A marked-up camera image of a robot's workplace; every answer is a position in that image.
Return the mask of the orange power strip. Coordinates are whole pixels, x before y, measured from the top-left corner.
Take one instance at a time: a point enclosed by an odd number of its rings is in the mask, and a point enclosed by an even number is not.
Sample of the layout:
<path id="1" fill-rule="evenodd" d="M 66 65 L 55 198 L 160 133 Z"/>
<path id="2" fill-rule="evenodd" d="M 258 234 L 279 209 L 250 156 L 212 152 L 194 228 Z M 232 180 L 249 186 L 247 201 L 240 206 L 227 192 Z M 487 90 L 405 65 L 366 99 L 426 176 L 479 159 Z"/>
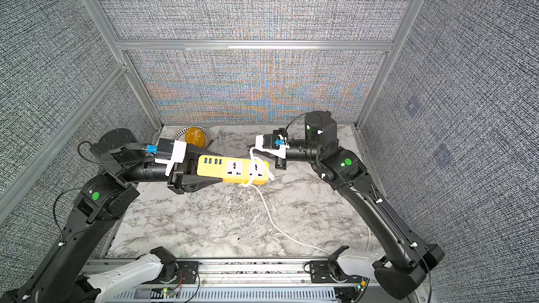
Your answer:
<path id="1" fill-rule="evenodd" d="M 197 175 L 220 178 L 224 183 L 246 184 L 253 180 L 252 185 L 265 185 L 270 180 L 267 168 L 266 161 L 202 155 L 198 158 Z"/>

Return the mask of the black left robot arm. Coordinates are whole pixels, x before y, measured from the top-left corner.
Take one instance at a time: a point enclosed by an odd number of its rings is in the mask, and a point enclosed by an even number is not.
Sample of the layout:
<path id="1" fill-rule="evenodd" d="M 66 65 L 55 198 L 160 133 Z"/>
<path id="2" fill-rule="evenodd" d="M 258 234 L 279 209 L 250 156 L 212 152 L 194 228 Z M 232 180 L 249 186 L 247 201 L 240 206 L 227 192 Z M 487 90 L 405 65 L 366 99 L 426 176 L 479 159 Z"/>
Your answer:
<path id="1" fill-rule="evenodd" d="M 126 128 L 106 133 L 91 144 L 90 152 L 98 174 L 78 189 L 67 222 L 57 226 L 59 238 L 35 273 L 20 288 L 4 293 L 2 302 L 106 302 L 138 284 L 177 276 L 176 259 L 163 247 L 113 272 L 84 276 L 81 271 L 138 198 L 137 183 L 166 182 L 177 194 L 196 192 L 224 181 L 199 173 L 204 162 L 219 166 L 223 157 L 181 141 L 141 143 Z"/>

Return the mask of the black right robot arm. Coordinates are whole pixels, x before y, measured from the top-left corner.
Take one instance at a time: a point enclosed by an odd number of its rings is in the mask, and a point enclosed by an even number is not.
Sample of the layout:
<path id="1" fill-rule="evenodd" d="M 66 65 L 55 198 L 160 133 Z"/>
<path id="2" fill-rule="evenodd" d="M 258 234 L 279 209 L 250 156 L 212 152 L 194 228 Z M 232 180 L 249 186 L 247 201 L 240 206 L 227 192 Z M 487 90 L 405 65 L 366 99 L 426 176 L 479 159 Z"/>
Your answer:
<path id="1" fill-rule="evenodd" d="M 424 280 L 432 278 L 431 271 L 445 256 L 442 247 L 414 233 L 377 188 L 362 160 L 340 146 L 331 112 L 302 116 L 303 139 L 292 139 L 287 128 L 279 128 L 262 137 L 258 150 L 274 156 L 278 169 L 286 169 L 288 161 L 309 163 L 321 180 L 347 200 L 385 252 L 372 264 L 374 278 L 395 299 L 407 298 Z"/>

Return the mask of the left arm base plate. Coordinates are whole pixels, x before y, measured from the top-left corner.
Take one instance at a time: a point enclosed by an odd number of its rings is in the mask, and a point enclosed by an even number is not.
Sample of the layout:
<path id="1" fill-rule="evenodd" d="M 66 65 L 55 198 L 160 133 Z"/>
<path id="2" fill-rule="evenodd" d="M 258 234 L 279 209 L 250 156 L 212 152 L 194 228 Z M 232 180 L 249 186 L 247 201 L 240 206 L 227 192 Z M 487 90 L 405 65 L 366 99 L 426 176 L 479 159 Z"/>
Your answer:
<path id="1" fill-rule="evenodd" d="M 152 249 L 149 253 L 139 255 L 136 260 L 153 257 L 162 265 L 160 273 L 145 284 L 195 284 L 199 272 L 198 260 L 182 261 L 177 259 L 172 252 L 160 246 Z"/>

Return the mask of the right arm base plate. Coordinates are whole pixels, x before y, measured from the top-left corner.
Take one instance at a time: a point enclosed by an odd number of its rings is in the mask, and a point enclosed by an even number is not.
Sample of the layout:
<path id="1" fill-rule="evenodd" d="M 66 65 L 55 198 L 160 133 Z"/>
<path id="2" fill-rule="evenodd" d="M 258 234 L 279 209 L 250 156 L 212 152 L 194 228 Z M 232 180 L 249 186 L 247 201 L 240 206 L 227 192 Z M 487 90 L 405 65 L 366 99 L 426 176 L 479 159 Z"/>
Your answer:
<path id="1" fill-rule="evenodd" d="M 304 264 L 303 270 L 310 275 L 311 282 L 315 284 L 358 283 L 366 286 L 369 282 L 367 277 L 358 274 L 348 275 L 338 264 L 338 257 L 345 251 L 351 251 L 348 245 L 341 246 L 322 261 L 310 260 Z"/>

